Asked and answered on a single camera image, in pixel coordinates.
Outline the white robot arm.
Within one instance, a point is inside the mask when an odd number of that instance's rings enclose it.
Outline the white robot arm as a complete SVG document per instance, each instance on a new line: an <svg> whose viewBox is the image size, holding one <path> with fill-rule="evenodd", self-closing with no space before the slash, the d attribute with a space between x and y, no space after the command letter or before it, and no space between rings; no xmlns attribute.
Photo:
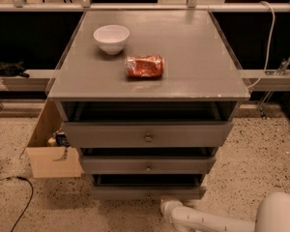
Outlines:
<svg viewBox="0 0 290 232"><path fill-rule="evenodd" d="M290 232L290 194L284 192L267 195L255 221L201 212L170 197L162 198L160 209L175 232Z"/></svg>

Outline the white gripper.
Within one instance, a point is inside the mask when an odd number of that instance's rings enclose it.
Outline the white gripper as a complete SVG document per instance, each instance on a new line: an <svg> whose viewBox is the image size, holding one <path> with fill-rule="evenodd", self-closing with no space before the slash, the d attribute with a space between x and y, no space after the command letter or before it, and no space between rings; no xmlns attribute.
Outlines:
<svg viewBox="0 0 290 232"><path fill-rule="evenodd" d="M162 199L160 202L161 213L168 221L172 220L172 211L182 206L183 203L176 199Z"/></svg>

